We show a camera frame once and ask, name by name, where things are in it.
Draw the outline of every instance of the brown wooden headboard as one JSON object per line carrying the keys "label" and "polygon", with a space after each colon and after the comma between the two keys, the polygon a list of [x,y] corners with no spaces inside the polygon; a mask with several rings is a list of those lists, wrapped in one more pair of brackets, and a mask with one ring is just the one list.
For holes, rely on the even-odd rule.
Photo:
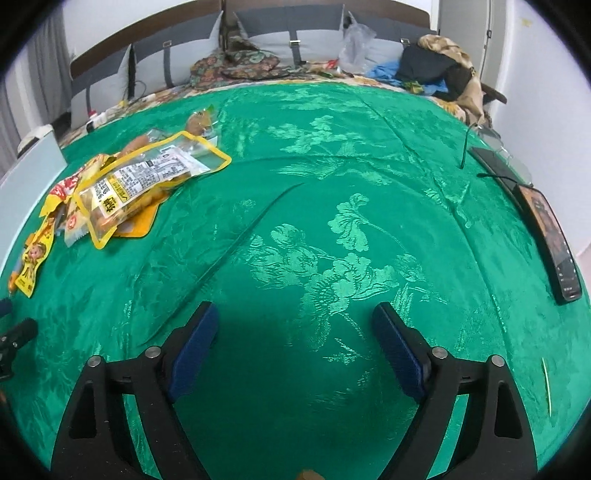
{"label": "brown wooden headboard", "polygon": [[125,27],[123,30],[112,34],[100,43],[97,43],[90,50],[85,51],[82,55],[75,58],[70,65],[70,74],[74,79],[112,53],[127,47],[133,42],[149,37],[163,28],[176,25],[191,18],[219,12],[221,9],[222,0],[194,0],[143,18],[129,27]]}
{"label": "brown wooden headboard", "polygon": [[228,31],[236,30],[234,12],[248,8],[282,7],[293,5],[345,4],[347,10],[381,18],[391,18],[419,27],[430,27],[429,13],[394,0],[225,0],[224,17]]}

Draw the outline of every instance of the blue cloth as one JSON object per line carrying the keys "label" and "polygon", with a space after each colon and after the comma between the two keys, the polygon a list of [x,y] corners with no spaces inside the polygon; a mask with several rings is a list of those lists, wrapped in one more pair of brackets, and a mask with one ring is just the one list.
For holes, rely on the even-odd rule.
{"label": "blue cloth", "polygon": [[[398,68],[400,67],[399,60],[387,61],[380,63],[365,74],[366,77],[377,80],[379,82],[387,83],[394,87],[402,87],[402,82],[394,78]],[[435,92],[447,93],[447,85],[445,80],[441,79],[438,83],[430,83],[423,85],[423,95],[431,96]]]}

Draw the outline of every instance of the white door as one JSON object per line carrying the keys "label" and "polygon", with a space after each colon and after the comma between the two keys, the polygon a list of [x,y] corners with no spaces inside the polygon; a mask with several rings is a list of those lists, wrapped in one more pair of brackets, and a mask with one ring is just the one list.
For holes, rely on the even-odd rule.
{"label": "white door", "polygon": [[481,74],[488,42],[491,0],[440,0],[439,34],[461,46]]}

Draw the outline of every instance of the food label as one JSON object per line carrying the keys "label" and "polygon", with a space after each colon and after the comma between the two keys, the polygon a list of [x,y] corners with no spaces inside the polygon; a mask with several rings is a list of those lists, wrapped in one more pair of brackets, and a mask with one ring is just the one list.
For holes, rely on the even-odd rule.
{"label": "food label", "polygon": [[194,177],[209,170],[180,148],[170,147],[156,158],[109,173],[92,187],[92,195],[103,216],[109,217],[158,183],[185,173]]}

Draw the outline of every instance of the eyeglasses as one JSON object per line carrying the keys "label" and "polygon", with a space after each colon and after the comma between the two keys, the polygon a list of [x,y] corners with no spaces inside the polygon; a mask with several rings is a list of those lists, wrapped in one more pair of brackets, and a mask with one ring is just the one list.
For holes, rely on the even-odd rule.
{"label": "eyeglasses", "polygon": [[484,127],[483,125],[472,124],[468,127],[466,131],[466,138],[464,140],[464,150],[462,152],[462,163],[460,164],[460,168],[464,168],[466,164],[466,150],[468,144],[468,135],[470,131],[476,131],[476,135],[480,138],[485,144],[487,144],[492,151],[498,155],[507,166],[515,172],[515,174],[522,180],[523,183],[527,185],[532,184],[531,173],[529,169],[525,166],[525,164],[516,158],[503,144],[501,140],[501,136],[494,131],[492,128]]}

